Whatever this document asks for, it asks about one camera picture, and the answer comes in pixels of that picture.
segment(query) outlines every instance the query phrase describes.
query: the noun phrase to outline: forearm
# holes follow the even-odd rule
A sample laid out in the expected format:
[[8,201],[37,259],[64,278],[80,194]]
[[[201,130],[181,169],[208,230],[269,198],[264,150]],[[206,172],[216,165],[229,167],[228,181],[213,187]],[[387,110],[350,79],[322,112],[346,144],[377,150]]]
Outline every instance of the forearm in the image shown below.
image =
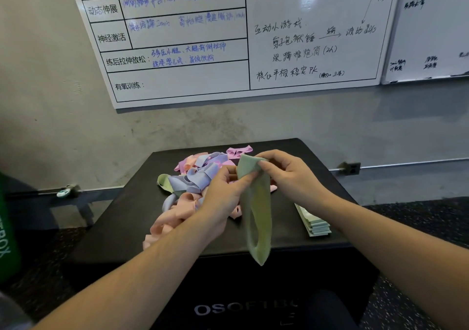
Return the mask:
[[149,329],[207,246],[214,223],[208,213],[194,214],[34,329]]
[[321,214],[436,322],[467,329],[469,250],[340,198]]

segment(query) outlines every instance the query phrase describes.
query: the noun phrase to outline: left hand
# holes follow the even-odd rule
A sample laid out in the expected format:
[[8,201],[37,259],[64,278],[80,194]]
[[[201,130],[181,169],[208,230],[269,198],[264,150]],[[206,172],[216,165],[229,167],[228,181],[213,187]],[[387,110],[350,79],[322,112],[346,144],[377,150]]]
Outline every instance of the left hand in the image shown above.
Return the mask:
[[238,180],[236,166],[222,166],[210,182],[202,207],[198,213],[207,213],[214,218],[216,227],[211,239],[225,230],[226,219],[239,203],[241,193],[251,185],[257,172],[247,174]]

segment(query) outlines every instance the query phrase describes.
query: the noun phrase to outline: green resistance band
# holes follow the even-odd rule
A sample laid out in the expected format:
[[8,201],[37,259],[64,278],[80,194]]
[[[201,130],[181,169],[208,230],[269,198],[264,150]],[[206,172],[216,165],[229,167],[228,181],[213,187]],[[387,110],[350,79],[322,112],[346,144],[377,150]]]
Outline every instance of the green resistance band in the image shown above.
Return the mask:
[[[248,250],[252,258],[261,266],[270,254],[272,238],[272,213],[270,207],[270,176],[262,171],[257,162],[265,158],[241,155],[238,163],[238,179],[245,175],[259,171],[259,175],[246,189],[240,198],[243,224],[246,229]],[[252,217],[257,229],[257,244],[254,245],[255,230]]]

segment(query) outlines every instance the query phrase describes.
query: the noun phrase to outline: concrete wall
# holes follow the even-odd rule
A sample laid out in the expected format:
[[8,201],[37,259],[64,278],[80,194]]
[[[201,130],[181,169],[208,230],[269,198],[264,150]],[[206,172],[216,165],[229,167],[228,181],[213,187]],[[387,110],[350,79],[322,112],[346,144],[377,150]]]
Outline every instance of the concrete wall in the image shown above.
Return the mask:
[[467,80],[116,112],[74,0],[0,0],[0,22],[10,190],[120,185],[153,151],[290,137],[329,168],[469,156]]

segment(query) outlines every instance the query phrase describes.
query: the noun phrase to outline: right hand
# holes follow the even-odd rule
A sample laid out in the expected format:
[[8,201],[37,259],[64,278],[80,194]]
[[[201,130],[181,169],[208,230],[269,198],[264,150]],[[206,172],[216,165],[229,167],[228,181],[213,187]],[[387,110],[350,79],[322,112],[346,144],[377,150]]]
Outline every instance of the right hand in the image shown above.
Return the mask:
[[327,190],[299,157],[280,150],[270,150],[256,157],[266,158],[259,166],[276,182],[282,193],[310,212],[324,209],[326,203],[337,198]]

